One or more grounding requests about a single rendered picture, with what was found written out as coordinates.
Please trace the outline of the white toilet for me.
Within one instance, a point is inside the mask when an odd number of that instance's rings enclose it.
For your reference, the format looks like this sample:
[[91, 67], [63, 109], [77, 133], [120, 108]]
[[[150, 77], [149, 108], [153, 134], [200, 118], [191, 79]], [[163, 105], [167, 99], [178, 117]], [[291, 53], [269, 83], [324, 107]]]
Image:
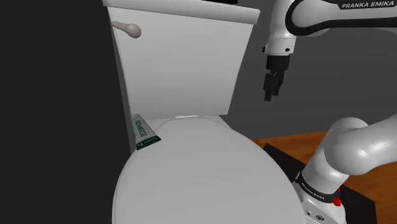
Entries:
[[205, 0], [102, 2], [130, 121], [139, 114], [162, 139], [124, 165], [112, 224], [306, 224], [279, 165], [223, 121], [260, 11]]

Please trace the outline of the white and green tube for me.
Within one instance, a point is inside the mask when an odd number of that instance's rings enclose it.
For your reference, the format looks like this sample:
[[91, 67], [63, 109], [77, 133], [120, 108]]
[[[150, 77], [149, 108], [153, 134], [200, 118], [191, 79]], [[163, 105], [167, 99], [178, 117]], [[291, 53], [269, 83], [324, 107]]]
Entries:
[[139, 114], [132, 115], [131, 122], [136, 140], [136, 150], [141, 150], [162, 140]]

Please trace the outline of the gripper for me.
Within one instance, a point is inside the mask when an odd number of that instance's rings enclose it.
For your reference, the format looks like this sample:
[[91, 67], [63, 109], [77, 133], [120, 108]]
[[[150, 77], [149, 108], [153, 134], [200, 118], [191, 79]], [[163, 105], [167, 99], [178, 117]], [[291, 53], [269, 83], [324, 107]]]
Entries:
[[270, 71], [265, 75], [263, 89], [265, 101], [271, 101], [272, 95], [278, 96], [284, 83], [285, 71], [289, 68], [289, 55], [268, 55], [266, 69]]

